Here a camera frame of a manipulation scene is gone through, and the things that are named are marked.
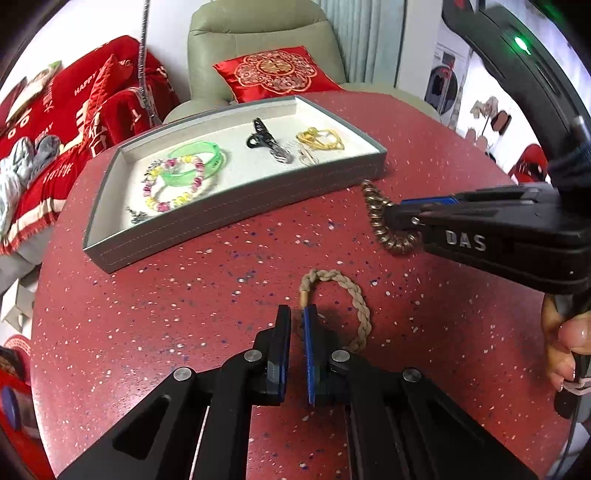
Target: finger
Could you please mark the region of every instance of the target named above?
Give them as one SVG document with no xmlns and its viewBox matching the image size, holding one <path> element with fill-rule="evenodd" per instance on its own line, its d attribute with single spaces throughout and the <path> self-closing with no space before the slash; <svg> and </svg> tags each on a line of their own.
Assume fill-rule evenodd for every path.
<svg viewBox="0 0 591 480">
<path fill-rule="evenodd" d="M 548 374 L 548 379 L 550 380 L 550 383 L 556 389 L 556 391 L 558 391 L 558 392 L 562 391 L 564 378 L 562 378 L 560 375 L 557 375 L 555 373 L 550 373 L 550 374 Z"/>
<path fill-rule="evenodd" d="M 556 310 L 556 301 L 553 295 L 544 295 L 542 302 L 542 332 L 547 342 L 553 342 L 557 339 L 560 326 L 567 320 L 558 310 Z"/>
<path fill-rule="evenodd" d="M 577 315 L 564 323 L 558 330 L 558 339 L 575 353 L 591 355 L 591 312 Z"/>
<path fill-rule="evenodd" d="M 546 344 L 546 373 L 554 373 L 569 381 L 574 380 L 574 358 L 554 345 Z"/>
</svg>

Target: green led light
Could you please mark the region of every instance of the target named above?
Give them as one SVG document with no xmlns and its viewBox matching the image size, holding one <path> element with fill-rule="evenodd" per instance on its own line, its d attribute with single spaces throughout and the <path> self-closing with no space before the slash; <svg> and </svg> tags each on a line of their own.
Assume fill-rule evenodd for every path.
<svg viewBox="0 0 591 480">
<path fill-rule="evenodd" d="M 527 44 L 523 41 L 523 39 L 519 38 L 519 37 L 515 37 L 515 43 L 517 43 L 517 46 L 523 50 L 524 52 L 526 52 L 528 55 L 531 55 L 530 49 L 527 48 Z"/>
</svg>

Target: green leather armchair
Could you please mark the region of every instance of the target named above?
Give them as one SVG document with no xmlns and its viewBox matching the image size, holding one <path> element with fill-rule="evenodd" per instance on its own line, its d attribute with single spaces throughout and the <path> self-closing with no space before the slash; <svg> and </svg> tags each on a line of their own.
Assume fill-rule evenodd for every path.
<svg viewBox="0 0 591 480">
<path fill-rule="evenodd" d="M 212 67 L 215 63 L 299 45 L 342 88 L 392 95 L 440 121 L 431 105 L 393 86 L 347 83 L 332 27 L 311 0 L 215 0 L 202 5 L 191 19 L 187 47 L 191 100 L 170 112 L 165 122 L 228 106 L 234 100 L 232 90 Z"/>
</svg>

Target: jewelry tray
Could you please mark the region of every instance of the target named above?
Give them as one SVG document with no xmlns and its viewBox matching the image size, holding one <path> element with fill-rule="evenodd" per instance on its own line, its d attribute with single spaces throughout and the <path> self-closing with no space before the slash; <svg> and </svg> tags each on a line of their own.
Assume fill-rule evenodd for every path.
<svg viewBox="0 0 591 480">
<path fill-rule="evenodd" d="M 290 164 L 278 162 L 269 148 L 246 146 L 256 117 L 294 154 Z M 296 133 L 309 127 L 337 131 L 345 149 L 309 149 L 319 164 L 305 165 L 297 153 Z M 164 213 L 149 210 L 142 194 L 148 166 L 196 141 L 216 143 L 225 157 L 223 168 L 204 180 L 192 202 Z M 230 223 L 364 179 L 377 179 L 385 157 L 386 149 L 371 137 L 300 96 L 243 103 L 183 118 L 119 146 L 96 196 L 83 249 L 101 270 L 112 273 Z M 133 224 L 127 208 L 146 212 L 150 218 Z"/>
</svg>

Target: red tabletop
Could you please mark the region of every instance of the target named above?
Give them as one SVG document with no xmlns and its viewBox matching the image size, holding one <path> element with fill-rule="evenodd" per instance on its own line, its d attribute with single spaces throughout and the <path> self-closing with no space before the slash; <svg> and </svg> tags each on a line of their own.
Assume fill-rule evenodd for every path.
<svg viewBox="0 0 591 480">
<path fill-rule="evenodd" d="M 393 201 L 508 183 L 492 160 L 414 108 L 385 95 L 310 95 L 388 149 L 377 182 Z M 82 252 L 92 202 L 113 149 L 88 163 L 55 226 L 35 302 L 32 383 L 55 473 L 174 368 L 221 365 L 250 348 L 277 305 L 298 305 L 310 268 L 357 282 L 374 329 L 374 365 L 421 369 L 539 475 L 568 429 L 544 379 L 542 295 L 426 253 L 393 257 L 374 241 L 360 188 L 268 212 L 189 240 L 113 275 Z M 343 344 L 357 328 L 335 283 L 312 296 Z M 248 477 L 348 478 L 340 408 L 307 405 L 294 328 L 283 406 L 255 408 Z"/>
</svg>

